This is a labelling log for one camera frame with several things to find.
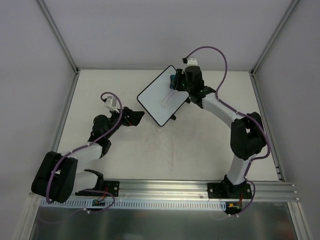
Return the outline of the blue whiteboard eraser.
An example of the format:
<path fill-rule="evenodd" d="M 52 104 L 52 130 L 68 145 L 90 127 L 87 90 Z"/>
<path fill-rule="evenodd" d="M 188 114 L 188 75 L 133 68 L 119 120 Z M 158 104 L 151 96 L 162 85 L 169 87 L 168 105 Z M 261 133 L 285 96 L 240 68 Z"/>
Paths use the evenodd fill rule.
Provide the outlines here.
<path fill-rule="evenodd" d="M 175 74 L 172 74 L 172 75 L 170 76 L 170 85 L 169 85 L 169 87 L 170 87 L 170 89 L 172 89 L 172 90 L 175 89 L 175 77 L 176 77 Z"/>

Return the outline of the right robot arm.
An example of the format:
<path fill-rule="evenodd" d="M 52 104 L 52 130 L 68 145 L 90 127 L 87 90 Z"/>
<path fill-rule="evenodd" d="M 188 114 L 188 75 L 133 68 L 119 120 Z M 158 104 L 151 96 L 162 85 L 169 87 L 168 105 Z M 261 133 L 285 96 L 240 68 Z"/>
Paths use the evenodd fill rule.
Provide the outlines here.
<path fill-rule="evenodd" d="M 205 85 L 199 66 L 177 69 L 175 75 L 170 77 L 170 88 L 178 92 L 187 92 L 190 102 L 212 113 L 230 128 L 232 163 L 219 184 L 207 184 L 208 198 L 251 198 L 246 174 L 251 160 L 267 144 L 260 114 L 257 112 L 240 113 L 221 100 L 217 90 Z"/>

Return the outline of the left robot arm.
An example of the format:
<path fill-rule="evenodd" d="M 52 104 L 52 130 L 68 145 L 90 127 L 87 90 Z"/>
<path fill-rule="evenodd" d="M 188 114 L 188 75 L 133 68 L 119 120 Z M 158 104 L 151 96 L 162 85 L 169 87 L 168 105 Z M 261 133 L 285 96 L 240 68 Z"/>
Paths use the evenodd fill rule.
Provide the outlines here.
<path fill-rule="evenodd" d="M 64 203 L 74 190 L 77 167 L 104 157 L 112 143 L 110 137 L 122 126 L 136 127 L 144 111 L 128 107 L 113 109 L 111 116 L 100 114 L 93 119 L 87 143 L 65 154 L 49 151 L 34 177 L 31 192 L 47 198 L 48 202 Z"/>

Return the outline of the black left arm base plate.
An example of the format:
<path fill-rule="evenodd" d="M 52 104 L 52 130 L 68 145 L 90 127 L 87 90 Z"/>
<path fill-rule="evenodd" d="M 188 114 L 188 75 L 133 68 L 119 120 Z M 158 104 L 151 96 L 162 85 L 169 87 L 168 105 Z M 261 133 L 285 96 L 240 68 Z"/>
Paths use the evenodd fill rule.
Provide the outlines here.
<path fill-rule="evenodd" d="M 120 190 L 120 182 L 115 180 L 104 180 L 102 189 L 105 192 L 112 194 L 114 197 L 118 197 Z"/>

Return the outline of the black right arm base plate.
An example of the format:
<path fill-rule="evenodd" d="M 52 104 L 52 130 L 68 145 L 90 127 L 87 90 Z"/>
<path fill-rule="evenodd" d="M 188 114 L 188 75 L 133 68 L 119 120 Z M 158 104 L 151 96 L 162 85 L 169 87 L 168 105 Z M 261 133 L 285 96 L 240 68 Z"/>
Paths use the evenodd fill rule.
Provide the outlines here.
<path fill-rule="evenodd" d="M 251 185 L 244 182 L 240 185 L 226 184 L 225 182 L 207 183 L 207 194 L 209 199 L 240 199 L 252 198 Z"/>

